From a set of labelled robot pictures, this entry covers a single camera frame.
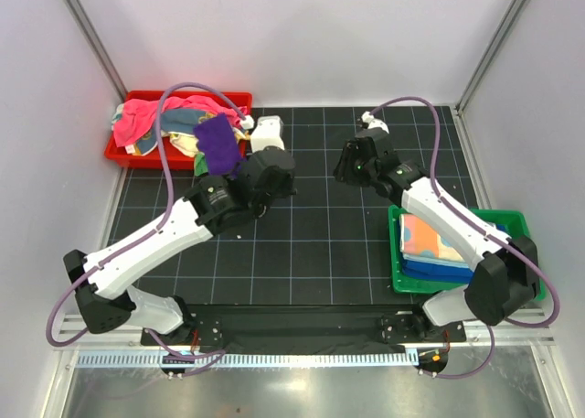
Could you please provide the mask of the purple towel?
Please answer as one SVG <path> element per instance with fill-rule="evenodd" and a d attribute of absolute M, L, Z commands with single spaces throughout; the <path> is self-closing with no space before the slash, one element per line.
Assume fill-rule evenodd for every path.
<path fill-rule="evenodd" d="M 231 175 L 241 160 L 237 139 L 225 113 L 211 117 L 193 129 L 197 154 L 205 155 L 208 174 Z"/>

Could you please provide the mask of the pastel patterned towel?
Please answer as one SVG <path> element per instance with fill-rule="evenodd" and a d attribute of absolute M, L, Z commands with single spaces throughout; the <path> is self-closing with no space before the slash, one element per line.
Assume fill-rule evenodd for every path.
<path fill-rule="evenodd" d="M 411 214 L 399 217 L 399 250 L 403 258 L 453 268 L 467 268 L 462 256 L 429 224 Z"/>

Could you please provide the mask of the blue towel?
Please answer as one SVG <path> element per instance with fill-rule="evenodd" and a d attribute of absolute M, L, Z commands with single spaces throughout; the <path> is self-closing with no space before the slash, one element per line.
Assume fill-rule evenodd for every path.
<path fill-rule="evenodd" d="M 445 282 L 452 284 L 468 284 L 473 276 L 473 271 L 467 268 L 453 268 L 428 263 L 408 261 L 400 253 L 402 272 L 408 277 L 424 281 Z"/>

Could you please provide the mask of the pink towel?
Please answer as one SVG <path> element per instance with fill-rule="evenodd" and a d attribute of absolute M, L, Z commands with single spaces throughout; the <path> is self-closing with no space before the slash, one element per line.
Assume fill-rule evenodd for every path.
<path fill-rule="evenodd" d="M 114 142 L 118 147 L 135 144 L 154 124 L 159 101 L 131 99 L 121 104 L 112 119 Z M 213 98 L 191 95 L 186 98 L 171 96 L 165 100 L 163 113 L 174 109 L 195 110 L 197 113 L 225 113 L 232 126 L 239 127 L 240 116 L 231 107 L 224 107 Z"/>

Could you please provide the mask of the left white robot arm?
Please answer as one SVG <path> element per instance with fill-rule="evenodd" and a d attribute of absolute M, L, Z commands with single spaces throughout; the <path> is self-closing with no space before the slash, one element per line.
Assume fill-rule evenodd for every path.
<path fill-rule="evenodd" d="M 91 334 L 123 325 L 154 331 L 167 344 L 186 344 L 197 328 L 185 301 L 134 287 L 155 267 L 225 230 L 261 218 L 272 203 L 293 195 L 295 163 L 270 146 L 239 164 L 233 175 L 204 175 L 156 220 L 98 252 L 68 252 L 64 263 Z"/>

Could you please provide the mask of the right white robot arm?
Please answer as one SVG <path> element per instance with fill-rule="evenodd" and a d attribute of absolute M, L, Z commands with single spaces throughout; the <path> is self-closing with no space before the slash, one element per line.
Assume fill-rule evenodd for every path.
<path fill-rule="evenodd" d="M 411 319 L 418 339 L 433 341 L 445 325 L 464 320 L 496 326 L 538 295 L 536 244 L 525 234 L 511 237 L 481 220 L 424 168 L 400 161 L 388 132 L 365 129 L 347 140 L 334 176 L 348 185 L 375 189 L 429 224 L 472 270 L 468 285 L 439 292 Z"/>

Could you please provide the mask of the black grid mat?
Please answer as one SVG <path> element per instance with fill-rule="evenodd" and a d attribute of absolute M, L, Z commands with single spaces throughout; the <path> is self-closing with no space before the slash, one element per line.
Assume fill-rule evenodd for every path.
<path fill-rule="evenodd" d="M 296 162 L 297 194 L 278 200 L 260 220 L 227 230 L 155 267 L 134 285 L 188 304 L 409 305 L 428 295 L 397 293 L 391 281 L 388 207 L 371 188 L 335 181 L 333 171 L 356 119 L 373 107 L 252 109 L 255 119 L 278 115 Z M 478 208 L 452 109 L 441 121 L 439 183 Z M 423 106 L 389 107 L 376 114 L 387 125 L 401 160 L 430 165 L 434 127 Z M 160 171 L 123 170 L 111 206 L 107 244 L 158 217 L 167 200 Z"/>

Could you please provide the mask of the green towel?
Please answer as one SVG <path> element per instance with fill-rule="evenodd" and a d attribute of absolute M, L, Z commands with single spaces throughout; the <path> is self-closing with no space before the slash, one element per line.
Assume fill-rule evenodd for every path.
<path fill-rule="evenodd" d="M 207 160 L 204 154 L 196 154 L 194 158 L 194 176 L 201 177 L 208 173 Z"/>

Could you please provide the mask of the yellow patterned towel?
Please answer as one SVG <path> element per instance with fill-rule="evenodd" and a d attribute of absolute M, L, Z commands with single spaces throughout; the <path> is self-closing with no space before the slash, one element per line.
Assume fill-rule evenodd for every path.
<path fill-rule="evenodd" d="M 158 146 L 157 139 L 167 138 L 171 145 L 178 149 L 182 155 L 196 157 L 197 139 L 194 135 L 194 127 L 211 117 L 217 116 L 214 113 L 197 113 L 195 110 L 174 109 L 161 114 L 160 126 L 151 127 L 147 134 L 144 134 L 135 144 L 122 146 L 130 155 L 149 155 Z M 239 142 L 249 137 L 241 126 L 232 126 L 233 133 Z"/>

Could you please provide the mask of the green plastic bin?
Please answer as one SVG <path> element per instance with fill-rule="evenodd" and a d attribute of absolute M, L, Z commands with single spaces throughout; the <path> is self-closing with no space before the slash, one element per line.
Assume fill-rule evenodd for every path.
<path fill-rule="evenodd" d="M 516 238 L 520 235 L 531 237 L 527 221 L 524 215 L 516 210 L 508 209 L 475 209 L 470 211 L 480 219 L 493 223 L 499 230 L 505 231 L 510 237 Z M 431 295 L 440 291 L 451 290 L 464 284 L 452 284 L 445 282 L 424 281 L 408 277 L 402 272 L 402 263 L 399 254 L 399 228 L 398 222 L 401 214 L 406 211 L 397 206 L 388 208 L 388 232 L 390 243 L 391 281 L 395 292 L 399 294 Z"/>

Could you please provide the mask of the right aluminium frame post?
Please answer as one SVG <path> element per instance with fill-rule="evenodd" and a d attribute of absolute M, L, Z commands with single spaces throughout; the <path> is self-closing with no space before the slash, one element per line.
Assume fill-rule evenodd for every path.
<path fill-rule="evenodd" d="M 525 11 L 529 2 L 530 0 L 511 0 L 509 3 L 504 12 L 504 15 L 502 16 L 502 19 L 500 20 L 487 45 L 487 48 L 485 49 L 477 66 L 475 67 L 472 77 L 465 86 L 461 98 L 455 104 L 455 108 L 458 113 L 463 113 L 469 106 L 471 100 L 483 82 L 488 70 L 495 63 L 500 50 L 511 35 L 513 28 Z"/>

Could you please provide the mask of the aluminium frame post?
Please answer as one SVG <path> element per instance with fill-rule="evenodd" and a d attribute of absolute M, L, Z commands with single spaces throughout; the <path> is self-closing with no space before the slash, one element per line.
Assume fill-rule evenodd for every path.
<path fill-rule="evenodd" d="M 495 63 L 500 50 L 511 35 L 513 28 L 525 11 L 529 2 L 530 0 L 511 0 L 509 3 L 504 12 L 504 15 L 502 16 L 502 19 L 500 20 L 487 45 L 487 48 L 485 49 L 477 66 L 475 67 L 472 77 L 465 86 L 461 98 L 455 104 L 455 108 L 458 113 L 463 113 L 469 106 L 471 100 L 483 82 L 488 70 Z"/>
<path fill-rule="evenodd" d="M 81 34 L 86 39 L 90 46 L 96 60 L 98 60 L 104 71 L 107 79 L 121 99 L 124 99 L 128 91 L 122 81 L 122 77 L 116 69 L 110 54 L 107 52 L 101 38 L 90 20 L 90 17 L 85 10 L 80 0 L 63 0 L 65 6 L 76 22 Z"/>

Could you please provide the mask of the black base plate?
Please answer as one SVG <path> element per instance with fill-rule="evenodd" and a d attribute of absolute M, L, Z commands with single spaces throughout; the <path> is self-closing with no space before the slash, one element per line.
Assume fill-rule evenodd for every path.
<path fill-rule="evenodd" d="M 168 346 L 244 355 L 358 355 L 466 340 L 463 323 L 435 327 L 414 305 L 189 305 Z"/>

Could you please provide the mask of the aluminium front rail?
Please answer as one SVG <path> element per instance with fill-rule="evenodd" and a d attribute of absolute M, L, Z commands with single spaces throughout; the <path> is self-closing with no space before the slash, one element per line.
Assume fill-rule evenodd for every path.
<path fill-rule="evenodd" d="M 84 328 L 80 315 L 65 315 L 57 321 L 52 329 L 54 339 L 66 341 L 73 338 Z M 456 341 L 454 334 L 450 333 L 451 348 L 475 348 L 488 347 L 490 338 L 487 327 L 479 321 L 463 322 L 462 330 L 465 333 L 465 341 Z M 555 339 L 550 328 L 524 328 L 504 322 L 497 327 L 492 327 L 495 344 L 500 347 L 522 346 L 555 346 Z M 74 346 L 86 348 L 136 348 L 142 339 L 142 330 L 139 327 L 118 327 L 111 332 L 93 335 L 84 334 L 74 342 Z"/>

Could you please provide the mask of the left aluminium frame post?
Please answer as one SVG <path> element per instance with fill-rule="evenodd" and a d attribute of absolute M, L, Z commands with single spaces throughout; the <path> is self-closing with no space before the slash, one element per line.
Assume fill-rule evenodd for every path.
<path fill-rule="evenodd" d="M 90 17 L 85 10 L 80 0 L 63 0 L 65 6 L 76 22 L 81 34 L 86 39 L 90 46 L 96 60 L 98 60 L 104 71 L 107 79 L 121 99 L 124 99 L 128 91 L 122 81 L 122 77 L 116 69 L 110 54 L 107 52 L 101 38 L 90 20 Z"/>

